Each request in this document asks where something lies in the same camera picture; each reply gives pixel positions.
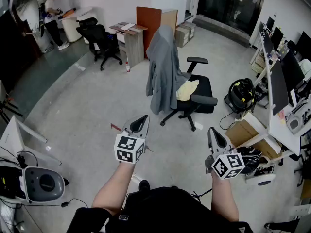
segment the shoe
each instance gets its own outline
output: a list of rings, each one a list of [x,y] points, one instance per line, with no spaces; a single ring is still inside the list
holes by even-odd
[[[70,184],[69,180],[67,180],[67,179],[65,179],[65,178],[63,178],[63,179],[64,179],[64,182],[65,182],[65,186],[67,186],[67,185]]]
[[[69,45],[70,45],[70,43],[69,43],[69,42],[67,42],[67,43],[63,43],[63,45],[58,46],[58,50],[65,49],[65,48],[69,47]]]
[[[146,180],[143,180],[139,183],[139,187],[138,187],[139,191],[149,191],[150,190],[150,185],[149,182]]]

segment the black pants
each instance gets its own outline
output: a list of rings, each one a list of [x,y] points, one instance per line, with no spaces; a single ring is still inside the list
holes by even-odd
[[[294,233],[297,228],[299,220],[300,219],[296,219],[296,220],[284,222],[284,223],[271,223],[269,226],[269,229]]]
[[[56,21],[51,21],[48,23],[45,23],[44,26],[47,28],[49,31],[50,35],[52,36],[53,40],[58,46],[63,45],[62,40],[60,39],[59,35],[59,29],[57,27],[57,22]]]

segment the office chair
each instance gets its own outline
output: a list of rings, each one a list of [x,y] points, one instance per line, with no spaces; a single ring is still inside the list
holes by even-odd
[[[103,25],[97,24],[97,19],[94,17],[77,20],[80,27],[76,28],[79,34],[89,41],[89,49],[95,55],[94,60],[100,55],[104,56],[104,60],[101,63],[101,71],[103,71],[103,65],[109,57],[112,57],[119,61],[119,65],[122,65],[122,60],[115,55],[119,51],[116,35],[109,34],[105,31]],[[94,43],[99,47],[99,51],[95,50]]]
[[[6,122],[6,124],[9,124],[10,118],[7,116],[7,114],[4,112],[3,109],[6,109],[8,111],[13,112],[14,114],[23,117],[23,115],[9,106],[13,107],[14,109],[18,109],[17,106],[10,103],[10,98],[8,98],[8,94],[6,93],[6,90],[4,88],[2,80],[0,80],[0,116],[3,118],[3,120]]]
[[[208,64],[208,60],[199,57],[188,57],[187,62],[190,62],[190,67],[187,73],[192,73],[195,66],[198,63],[201,64]],[[190,96],[190,100],[182,102],[177,100],[177,108],[174,109],[166,118],[164,118],[160,125],[164,126],[165,122],[174,116],[178,111],[183,111],[184,114],[180,115],[178,118],[187,118],[191,125],[191,130],[195,131],[196,127],[194,126],[193,120],[191,118],[191,114],[193,112],[198,113],[213,113],[214,106],[217,105],[217,98],[213,97],[212,89],[210,87],[209,78],[201,75],[194,75],[192,74],[189,81],[199,80],[199,85]]]

